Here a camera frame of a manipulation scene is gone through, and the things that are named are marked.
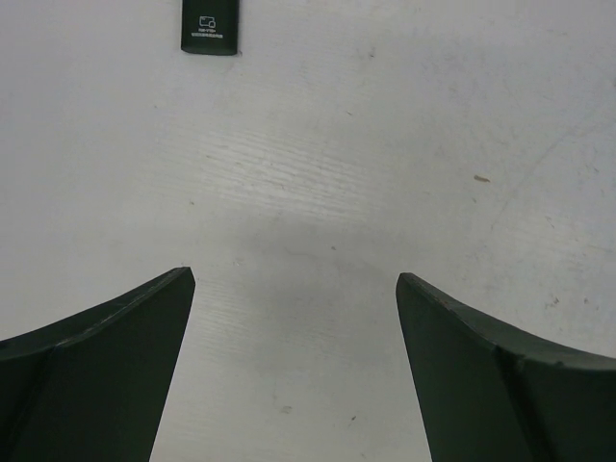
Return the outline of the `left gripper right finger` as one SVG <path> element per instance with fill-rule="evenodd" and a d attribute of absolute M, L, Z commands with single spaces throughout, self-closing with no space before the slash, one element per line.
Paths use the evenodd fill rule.
<path fill-rule="evenodd" d="M 614 460 L 614 359 L 527 333 L 412 273 L 396 299 L 432 460 Z"/>

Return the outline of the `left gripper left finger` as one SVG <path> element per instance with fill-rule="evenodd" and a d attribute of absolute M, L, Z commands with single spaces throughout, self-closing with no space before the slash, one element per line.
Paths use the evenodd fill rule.
<path fill-rule="evenodd" d="M 4 461 L 147 461 L 193 302 L 188 267 L 1 343 Z"/>

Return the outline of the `slim black remote control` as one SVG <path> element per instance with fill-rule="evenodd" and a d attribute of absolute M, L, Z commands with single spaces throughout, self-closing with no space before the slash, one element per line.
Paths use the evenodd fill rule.
<path fill-rule="evenodd" d="M 181 50 L 197 55 L 237 55 L 240 3 L 240 0 L 183 0 Z"/>

